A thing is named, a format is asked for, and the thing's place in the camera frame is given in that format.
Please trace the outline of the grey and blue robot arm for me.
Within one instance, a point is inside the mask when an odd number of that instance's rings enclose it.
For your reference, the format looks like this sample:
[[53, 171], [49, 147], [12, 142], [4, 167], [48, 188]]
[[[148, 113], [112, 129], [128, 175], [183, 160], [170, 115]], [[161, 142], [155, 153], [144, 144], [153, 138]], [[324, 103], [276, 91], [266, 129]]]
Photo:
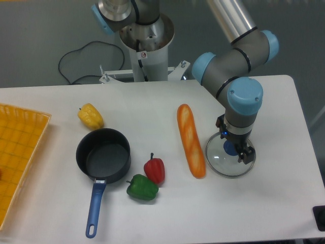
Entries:
[[[220, 137], [233, 146], [239, 162], [248, 164], [255, 159], [248, 138], [263, 89], [247, 75], [277, 55], [279, 42], [272, 32], [257, 28], [241, 1], [209, 1], [209, 6], [232, 48], [222, 56], [200, 55], [192, 75], [225, 108], [216, 122]], [[159, 1], [98, 1], [91, 9], [101, 28], [119, 33], [129, 49], [136, 82], [167, 79], [174, 26], [160, 12]]]

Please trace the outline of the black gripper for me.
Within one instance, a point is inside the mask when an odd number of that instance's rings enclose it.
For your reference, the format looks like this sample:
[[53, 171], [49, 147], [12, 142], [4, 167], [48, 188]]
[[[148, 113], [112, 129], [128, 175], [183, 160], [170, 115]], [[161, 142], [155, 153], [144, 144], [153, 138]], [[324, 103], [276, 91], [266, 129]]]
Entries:
[[251, 126], [238, 128], [231, 125], [225, 115], [217, 118], [220, 138], [225, 139], [223, 149], [226, 153], [238, 153], [238, 162], [252, 163], [255, 160], [255, 148], [247, 145], [251, 133]]

